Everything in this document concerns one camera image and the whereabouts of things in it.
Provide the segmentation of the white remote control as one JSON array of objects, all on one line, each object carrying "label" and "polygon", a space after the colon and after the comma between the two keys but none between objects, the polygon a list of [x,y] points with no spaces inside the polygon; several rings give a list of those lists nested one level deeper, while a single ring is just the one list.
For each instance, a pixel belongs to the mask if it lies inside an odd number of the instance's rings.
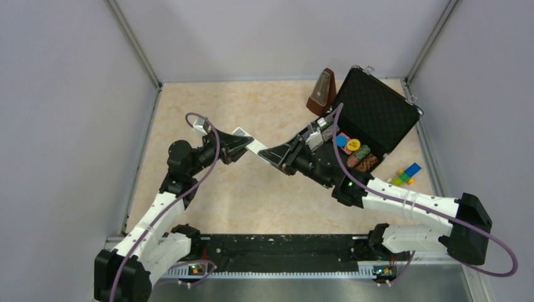
[{"label": "white remote control", "polygon": [[269,162],[259,156],[259,152],[267,149],[267,147],[255,139],[250,133],[245,131],[241,127],[237,127],[232,133],[232,136],[239,137],[237,139],[238,145],[237,150],[232,152],[231,159],[233,162],[237,162],[243,155],[247,152],[254,154],[257,158],[261,159],[263,162],[269,164]]}]

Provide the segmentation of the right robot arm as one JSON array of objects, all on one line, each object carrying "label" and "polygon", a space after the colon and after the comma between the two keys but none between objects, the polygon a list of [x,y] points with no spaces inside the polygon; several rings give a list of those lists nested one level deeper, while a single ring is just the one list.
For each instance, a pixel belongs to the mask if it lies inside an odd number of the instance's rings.
[{"label": "right robot arm", "polygon": [[258,155],[288,176],[296,172],[332,190],[345,206],[403,216],[427,228],[429,250],[443,249],[455,260],[481,266],[486,261],[492,221],[480,199],[469,193],[447,198],[411,191],[346,165],[346,157],[327,142],[313,151],[299,135],[260,150]]}]

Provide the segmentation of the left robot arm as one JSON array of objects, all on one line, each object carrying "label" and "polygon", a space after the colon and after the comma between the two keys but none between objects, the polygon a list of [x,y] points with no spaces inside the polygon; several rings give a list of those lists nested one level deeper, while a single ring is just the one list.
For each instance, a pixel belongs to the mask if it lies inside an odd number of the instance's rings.
[{"label": "left robot arm", "polygon": [[94,260],[96,301],[147,301],[152,289],[181,259],[194,260],[202,252],[198,230],[187,225],[166,231],[193,201],[201,171],[211,173],[215,163],[240,159],[250,136],[231,135],[215,128],[205,132],[200,147],[177,140],[168,149],[168,171],[149,209],[112,249]]}]

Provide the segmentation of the blue poker chip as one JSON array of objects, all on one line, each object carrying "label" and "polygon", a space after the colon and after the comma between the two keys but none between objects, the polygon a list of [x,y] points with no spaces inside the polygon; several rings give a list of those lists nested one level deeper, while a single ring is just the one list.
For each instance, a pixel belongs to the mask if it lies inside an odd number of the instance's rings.
[{"label": "blue poker chip", "polygon": [[345,146],[347,145],[348,139],[344,135],[337,135],[335,139],[336,139],[337,147],[345,148]]}]

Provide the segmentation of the brown wooden metronome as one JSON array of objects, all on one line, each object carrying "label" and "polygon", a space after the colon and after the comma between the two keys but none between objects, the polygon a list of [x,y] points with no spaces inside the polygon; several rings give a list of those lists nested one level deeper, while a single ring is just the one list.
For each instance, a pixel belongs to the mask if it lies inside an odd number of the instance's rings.
[{"label": "brown wooden metronome", "polygon": [[306,102],[306,108],[316,116],[322,116],[331,108],[336,94],[334,72],[329,68],[325,68]]}]

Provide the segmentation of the yellow poker chip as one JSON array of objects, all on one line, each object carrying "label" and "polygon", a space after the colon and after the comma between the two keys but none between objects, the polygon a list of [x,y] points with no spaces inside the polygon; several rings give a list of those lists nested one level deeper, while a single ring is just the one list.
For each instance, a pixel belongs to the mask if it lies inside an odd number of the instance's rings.
[{"label": "yellow poker chip", "polygon": [[361,147],[361,142],[358,139],[351,139],[346,144],[346,150],[354,152]]}]

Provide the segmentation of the black poker chip case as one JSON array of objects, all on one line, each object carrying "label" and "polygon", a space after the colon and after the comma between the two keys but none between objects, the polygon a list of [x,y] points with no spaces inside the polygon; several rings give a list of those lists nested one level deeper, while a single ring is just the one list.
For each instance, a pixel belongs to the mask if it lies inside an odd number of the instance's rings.
[{"label": "black poker chip case", "polygon": [[363,158],[347,148],[339,149],[349,169],[370,173],[375,170],[419,121],[422,110],[403,95],[359,66],[346,76],[333,107],[343,105],[337,134],[357,139],[368,147]]}]

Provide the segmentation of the colourful toy bricks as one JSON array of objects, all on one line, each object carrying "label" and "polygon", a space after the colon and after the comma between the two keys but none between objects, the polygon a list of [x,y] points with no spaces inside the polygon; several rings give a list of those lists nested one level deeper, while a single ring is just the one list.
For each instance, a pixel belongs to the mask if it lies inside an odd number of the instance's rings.
[{"label": "colourful toy bricks", "polygon": [[389,184],[395,186],[411,185],[415,182],[414,176],[422,170],[418,163],[413,163],[406,169],[399,169],[395,177],[387,180]]}]

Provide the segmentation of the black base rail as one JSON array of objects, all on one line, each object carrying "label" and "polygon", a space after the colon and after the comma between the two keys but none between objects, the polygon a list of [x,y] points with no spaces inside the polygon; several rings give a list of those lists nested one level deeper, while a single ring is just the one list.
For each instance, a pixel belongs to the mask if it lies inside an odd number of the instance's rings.
[{"label": "black base rail", "polygon": [[211,260],[215,273],[356,273],[364,262],[390,267],[408,260],[409,252],[392,253],[368,235],[350,234],[201,234],[190,226],[177,231],[192,236],[191,250],[181,261]]}]

